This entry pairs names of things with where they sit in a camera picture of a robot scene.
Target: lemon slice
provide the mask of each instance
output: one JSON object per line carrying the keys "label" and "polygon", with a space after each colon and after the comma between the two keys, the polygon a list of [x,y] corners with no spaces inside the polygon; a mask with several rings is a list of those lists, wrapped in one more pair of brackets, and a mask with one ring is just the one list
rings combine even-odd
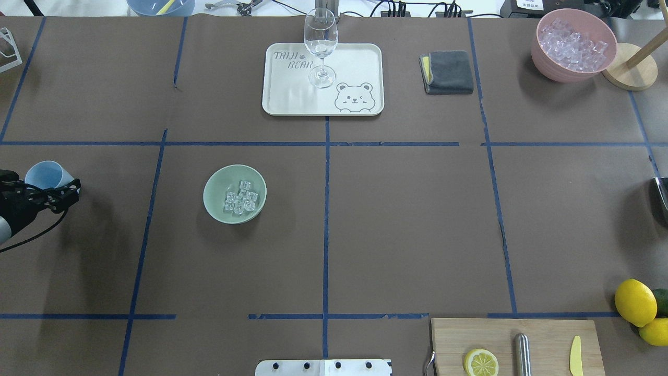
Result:
{"label": "lemon slice", "polygon": [[485,349],[474,349],[464,358],[464,369],[468,376],[497,376],[499,362],[494,354]]}

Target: yellow utensil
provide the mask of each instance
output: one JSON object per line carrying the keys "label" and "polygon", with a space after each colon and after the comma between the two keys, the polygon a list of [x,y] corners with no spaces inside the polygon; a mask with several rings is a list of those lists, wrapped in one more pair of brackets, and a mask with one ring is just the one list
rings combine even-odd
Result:
{"label": "yellow utensil", "polygon": [[573,376],[582,376],[582,346],[580,336],[573,337],[570,346],[570,372]]}
{"label": "yellow utensil", "polygon": [[156,15],[160,15],[160,14],[165,14],[165,13],[167,13],[167,11],[169,10],[169,8],[171,8],[172,4],[174,4],[174,0],[169,0],[169,1],[167,1],[167,4],[165,4],[164,7],[160,8],[160,10],[156,13]]}

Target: blue bowl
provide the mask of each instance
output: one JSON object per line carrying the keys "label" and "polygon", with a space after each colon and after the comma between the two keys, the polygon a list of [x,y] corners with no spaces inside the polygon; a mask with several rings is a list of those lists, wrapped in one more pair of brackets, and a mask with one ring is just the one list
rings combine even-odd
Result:
{"label": "blue bowl", "polygon": [[[167,1],[168,0],[128,0],[128,5],[138,15],[157,15],[156,13],[167,4]],[[174,4],[170,7],[170,10],[165,14],[159,15],[159,17],[188,17],[189,15],[192,15],[194,9],[195,0],[175,0]]]}

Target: green bowl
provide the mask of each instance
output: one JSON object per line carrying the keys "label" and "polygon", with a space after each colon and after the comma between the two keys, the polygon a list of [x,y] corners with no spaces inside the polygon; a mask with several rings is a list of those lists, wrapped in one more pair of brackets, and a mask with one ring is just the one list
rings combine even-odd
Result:
{"label": "green bowl", "polygon": [[[258,199],[255,210],[236,215],[231,211],[225,211],[225,193],[227,191],[239,192],[239,182],[250,181],[253,192],[257,192]],[[257,170],[246,165],[230,165],[216,171],[204,186],[204,208],[215,220],[236,225],[248,222],[260,213],[265,206],[267,198],[267,184]]]}

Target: wooden stand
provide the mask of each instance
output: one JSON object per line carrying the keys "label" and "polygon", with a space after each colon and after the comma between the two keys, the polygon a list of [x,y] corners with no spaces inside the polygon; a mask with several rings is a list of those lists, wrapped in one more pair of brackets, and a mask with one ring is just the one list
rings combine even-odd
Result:
{"label": "wooden stand", "polygon": [[[665,0],[660,0],[663,18],[668,25],[668,11]],[[655,36],[648,44],[640,48],[629,43],[617,45],[617,56],[603,75],[614,85],[625,89],[639,91],[652,86],[657,80],[659,70],[657,62],[650,56],[668,40],[668,26]]]}

